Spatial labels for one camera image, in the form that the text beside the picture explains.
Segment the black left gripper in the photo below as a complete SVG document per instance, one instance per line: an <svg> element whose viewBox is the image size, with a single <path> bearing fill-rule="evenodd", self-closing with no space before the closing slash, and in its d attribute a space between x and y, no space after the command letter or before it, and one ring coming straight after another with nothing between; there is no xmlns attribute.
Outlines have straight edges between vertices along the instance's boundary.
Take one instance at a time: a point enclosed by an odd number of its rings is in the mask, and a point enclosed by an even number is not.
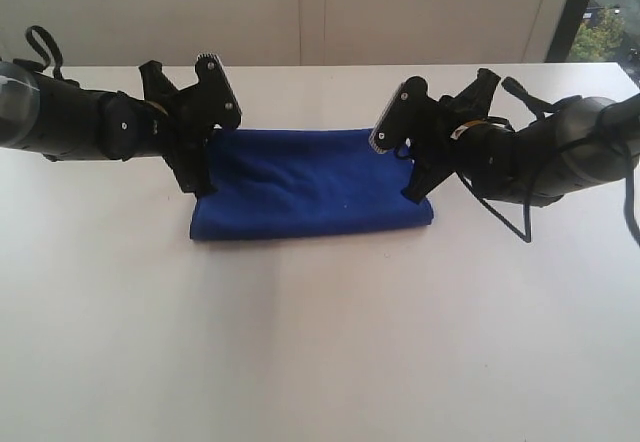
<svg viewBox="0 0 640 442"><path fill-rule="evenodd" d="M197 140L190 128L179 119L175 99L180 90L164 74L161 62L151 60L138 69L144 101L158 115L155 135L162 158L181 190L195 197L215 193L217 188L211 182L204 142Z"/></svg>

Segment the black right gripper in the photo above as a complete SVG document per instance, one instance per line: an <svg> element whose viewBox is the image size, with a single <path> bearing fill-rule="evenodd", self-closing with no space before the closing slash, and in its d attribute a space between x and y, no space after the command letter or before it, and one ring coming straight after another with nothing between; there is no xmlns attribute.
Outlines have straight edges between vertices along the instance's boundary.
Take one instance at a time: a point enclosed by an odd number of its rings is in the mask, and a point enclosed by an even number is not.
<svg viewBox="0 0 640 442"><path fill-rule="evenodd" d="M497 74L480 68L476 79L456 96L426 96L412 128L414 164L402 189L407 200L419 204L461 167L463 156L455 145L469 129L486 125L499 82Z"/></svg>

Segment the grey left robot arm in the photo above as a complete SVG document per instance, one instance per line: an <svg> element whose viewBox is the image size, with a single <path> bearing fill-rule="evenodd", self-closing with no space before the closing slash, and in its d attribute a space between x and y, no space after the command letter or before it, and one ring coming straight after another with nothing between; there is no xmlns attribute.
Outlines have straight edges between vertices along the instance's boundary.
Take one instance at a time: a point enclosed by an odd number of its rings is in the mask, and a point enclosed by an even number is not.
<svg viewBox="0 0 640 442"><path fill-rule="evenodd" d="M160 105L1 63L1 146L52 162L160 157L184 193L216 192L202 142Z"/></svg>

